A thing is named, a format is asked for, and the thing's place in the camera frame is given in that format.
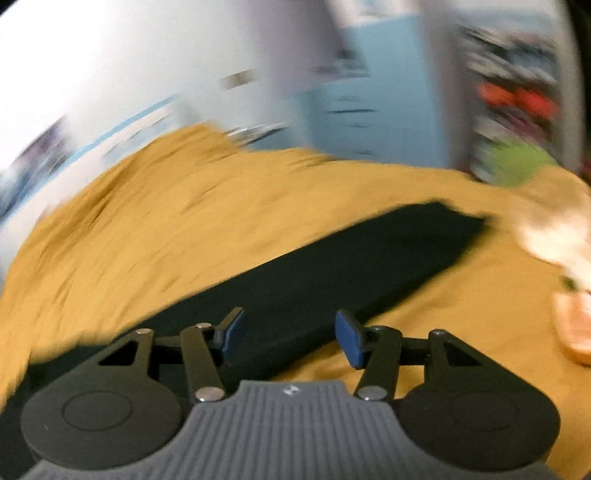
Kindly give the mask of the black long-sleeve sweatshirt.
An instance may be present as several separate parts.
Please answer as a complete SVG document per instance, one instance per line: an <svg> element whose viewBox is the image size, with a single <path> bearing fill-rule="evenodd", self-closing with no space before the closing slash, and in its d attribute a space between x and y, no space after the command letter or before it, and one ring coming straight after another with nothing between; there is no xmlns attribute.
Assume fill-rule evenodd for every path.
<svg viewBox="0 0 591 480"><path fill-rule="evenodd" d="M400 207L191 295L119 334L37 365L1 417L5 479L397 479L416 448L393 409L339 381L280 382L335 337L455 264L484 216ZM180 333L235 307L221 401L190 401Z"/></svg>

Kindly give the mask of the mustard yellow quilt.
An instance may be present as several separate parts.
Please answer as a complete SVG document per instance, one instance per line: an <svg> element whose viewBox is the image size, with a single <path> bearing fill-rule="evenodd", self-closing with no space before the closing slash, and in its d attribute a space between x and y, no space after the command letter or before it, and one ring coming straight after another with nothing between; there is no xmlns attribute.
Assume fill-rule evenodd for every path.
<svg viewBox="0 0 591 480"><path fill-rule="evenodd" d="M463 258L379 322L445 328L544 390L562 429L549 459L590 470L590 371L554 329L557 267L517 243L510 191L450 170L249 153L200 125L154 141L43 215L1 293L1 475L32 459L18 427L40 382L176 300L386 210L442 200L488 228Z"/></svg>

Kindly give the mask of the half-peeled orange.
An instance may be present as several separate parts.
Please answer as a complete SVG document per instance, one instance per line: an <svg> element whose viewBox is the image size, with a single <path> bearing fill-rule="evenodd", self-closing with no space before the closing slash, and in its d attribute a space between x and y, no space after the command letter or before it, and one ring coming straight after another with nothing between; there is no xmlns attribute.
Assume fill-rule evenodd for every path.
<svg viewBox="0 0 591 480"><path fill-rule="evenodd" d="M590 366L590 291L567 275L560 277L552 297L554 328L564 353L578 364Z"/></svg>

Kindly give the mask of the blue and lilac wardrobe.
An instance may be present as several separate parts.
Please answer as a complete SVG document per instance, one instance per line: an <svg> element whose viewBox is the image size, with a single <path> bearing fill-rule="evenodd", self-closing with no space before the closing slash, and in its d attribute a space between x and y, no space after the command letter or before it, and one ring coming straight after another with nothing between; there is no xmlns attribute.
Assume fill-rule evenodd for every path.
<svg viewBox="0 0 591 480"><path fill-rule="evenodd" d="M270 146L462 169L492 184L581 164L562 1L250 1L288 118Z"/></svg>

